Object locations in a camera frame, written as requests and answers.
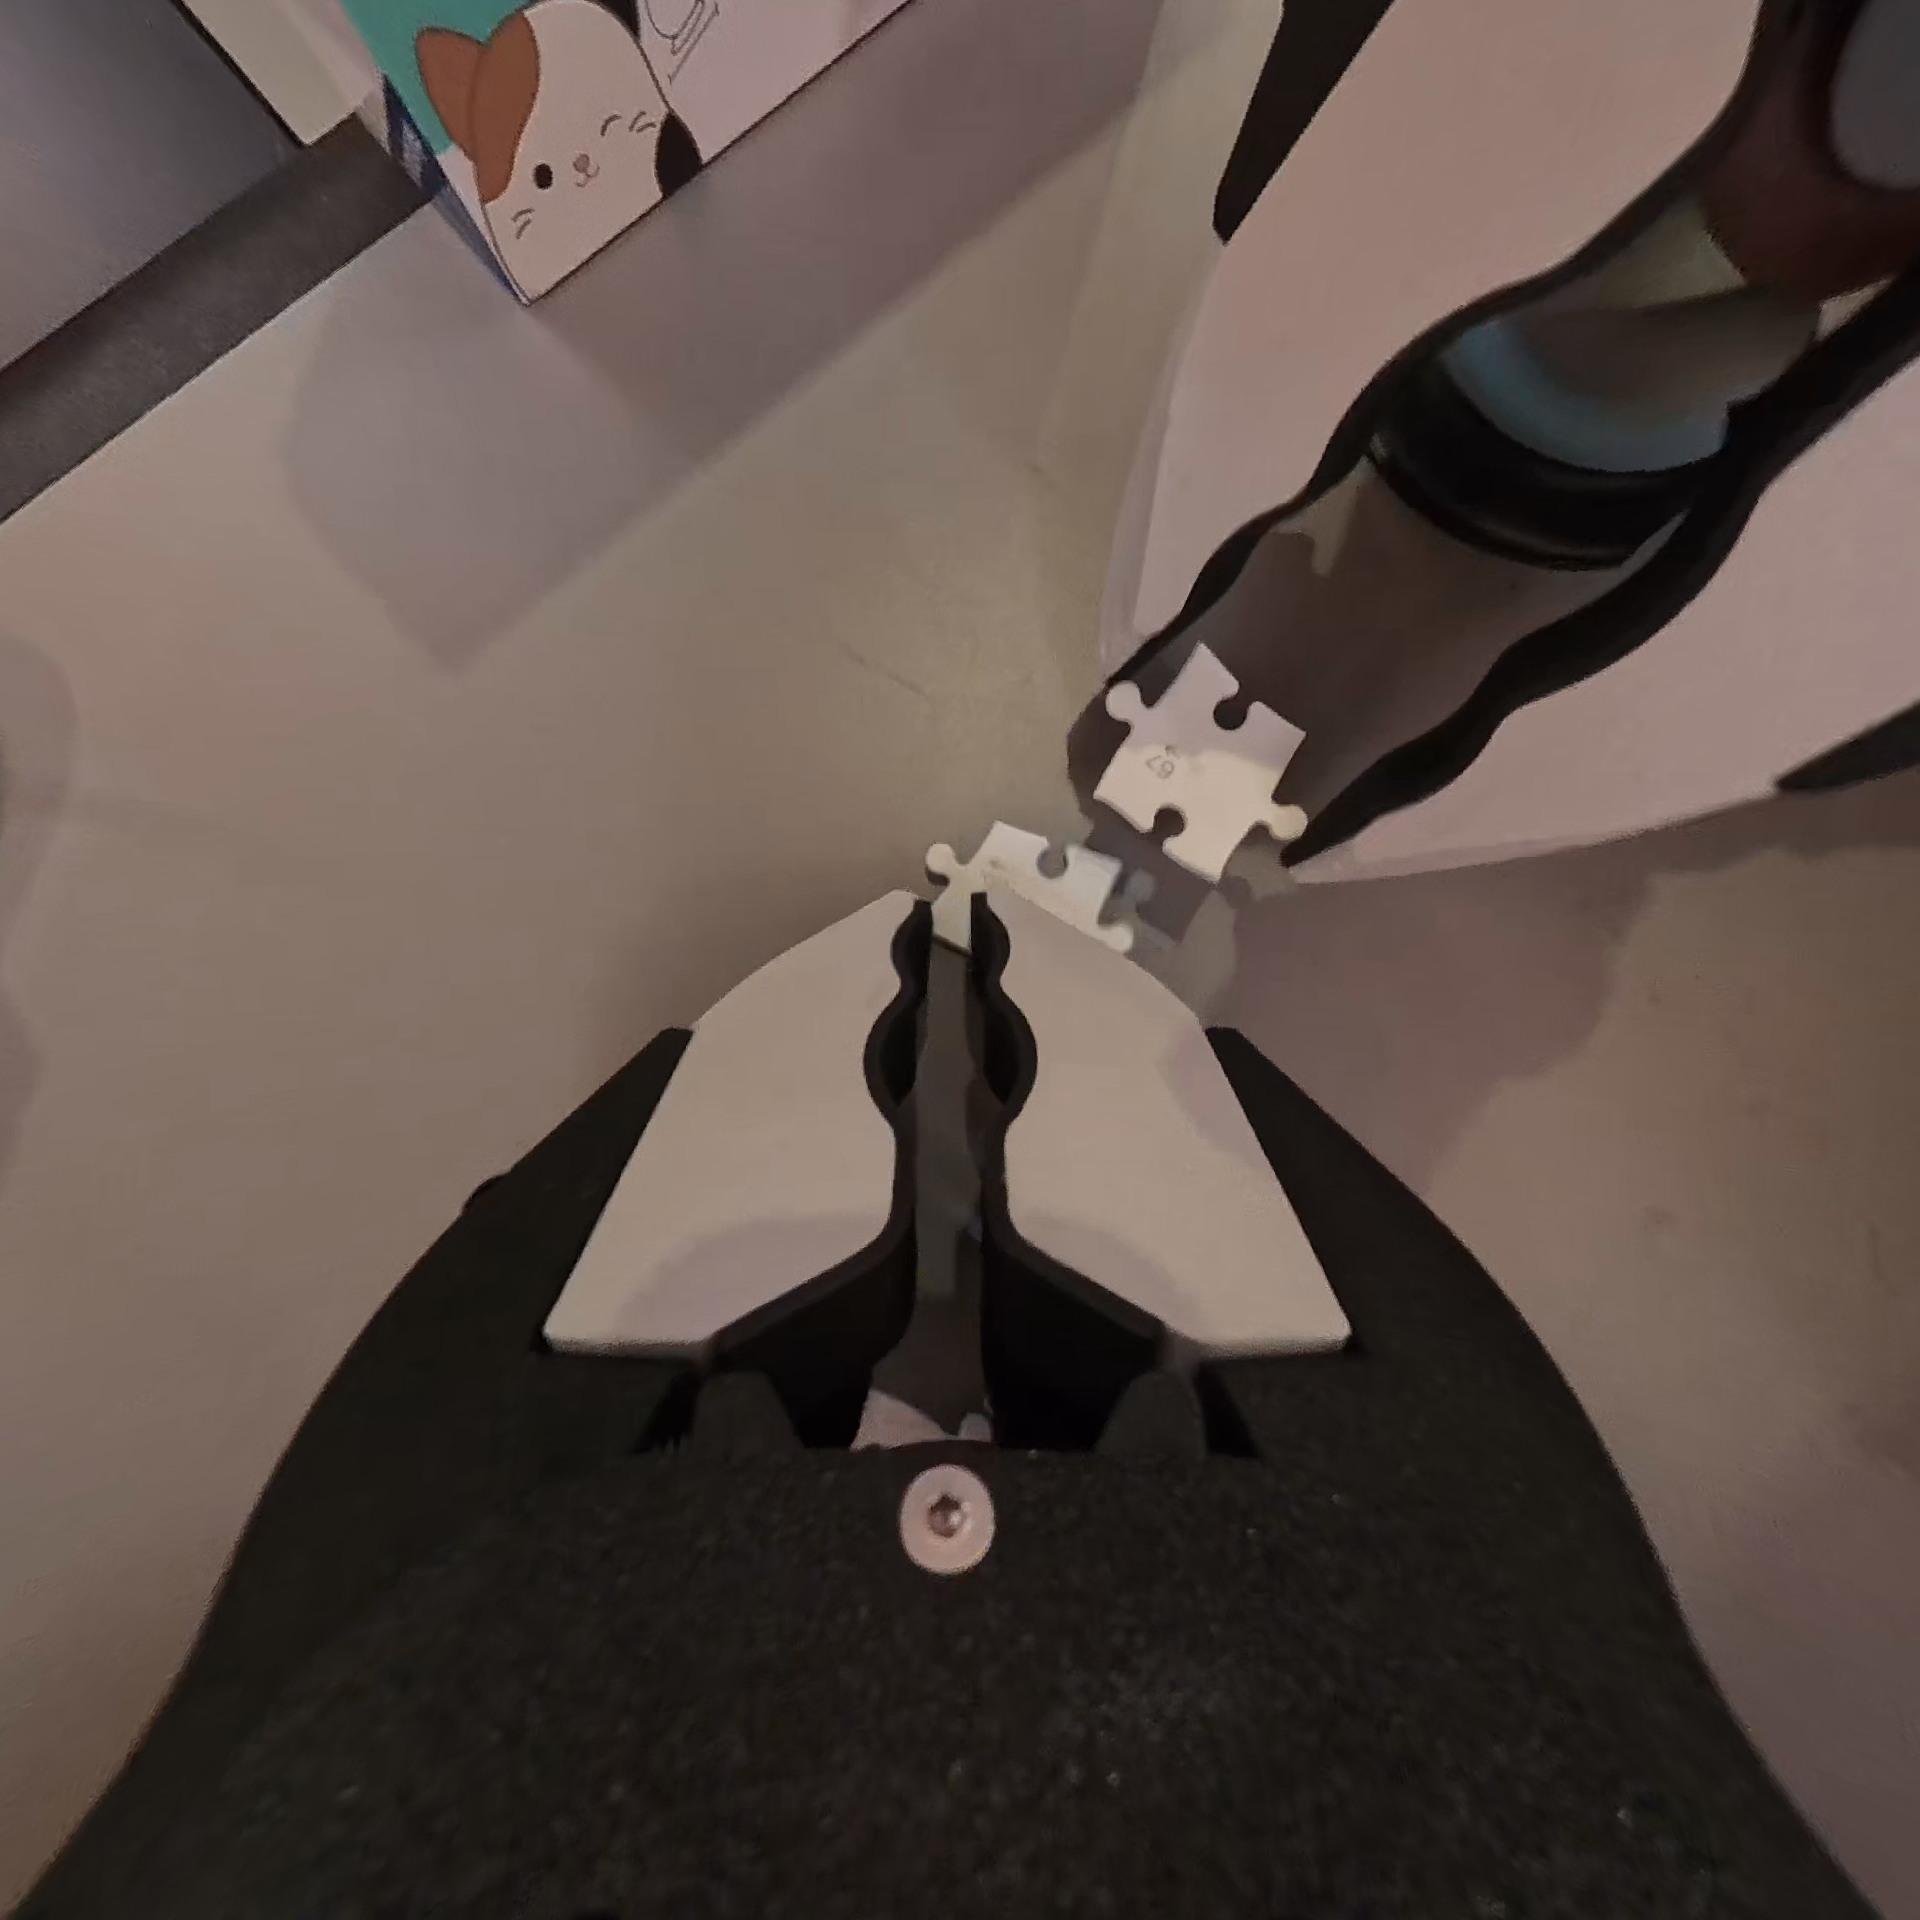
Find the white puzzle piece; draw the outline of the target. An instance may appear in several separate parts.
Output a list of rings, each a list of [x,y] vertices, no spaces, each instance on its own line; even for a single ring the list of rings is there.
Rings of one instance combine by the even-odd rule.
[[[1158,697],[1130,677],[1102,696],[1124,739],[1095,779],[1093,804],[1139,833],[1175,813],[1177,830],[1160,842],[1164,858],[1208,883],[1255,831],[1285,848],[1308,830],[1305,810],[1278,798],[1305,733],[1260,699],[1224,723],[1220,709],[1237,693],[1231,668],[1195,641]]]
[[[1073,842],[1053,846],[1044,833],[993,822],[971,853],[947,842],[924,852],[933,886],[929,935],[951,951],[971,949],[974,902],[998,892],[1015,896],[1124,957],[1138,954],[1138,898],[1126,863]]]

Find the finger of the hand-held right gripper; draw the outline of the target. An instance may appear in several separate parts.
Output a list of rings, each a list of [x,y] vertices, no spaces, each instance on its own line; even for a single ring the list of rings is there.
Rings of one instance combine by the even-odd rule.
[[[1866,305],[1738,413],[1622,585],[1512,643],[1285,865],[1428,873],[1766,798],[1915,705],[1915,553],[1915,308]]]
[[[1771,194],[1709,153],[1760,3],[1388,3],[1280,135],[1254,102],[1217,253],[1116,536],[1106,680],[1143,676],[1275,531],[1374,608],[1254,616],[1281,708],[1366,659],[1362,708],[1461,703],[1509,645],[1644,563],[1786,372]]]

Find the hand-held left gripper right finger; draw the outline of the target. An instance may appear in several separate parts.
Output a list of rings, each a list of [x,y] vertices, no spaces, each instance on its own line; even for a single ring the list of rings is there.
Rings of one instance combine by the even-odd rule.
[[[1203,1020],[1003,887],[971,900],[981,1375],[1001,1443],[1093,1443],[1138,1380],[1324,1358],[1351,1321]]]

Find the colourful puzzle ball box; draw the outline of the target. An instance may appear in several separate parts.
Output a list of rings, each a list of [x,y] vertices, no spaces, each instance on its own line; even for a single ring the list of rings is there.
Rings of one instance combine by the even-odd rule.
[[[188,22],[302,143],[354,109],[536,303],[900,2],[236,2]]]

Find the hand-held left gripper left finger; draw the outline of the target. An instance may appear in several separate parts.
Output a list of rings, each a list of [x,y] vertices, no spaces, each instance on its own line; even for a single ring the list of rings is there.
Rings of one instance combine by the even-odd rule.
[[[540,1328],[557,1353],[756,1375],[850,1443],[915,1293],[924,902],[887,892],[686,1032]]]

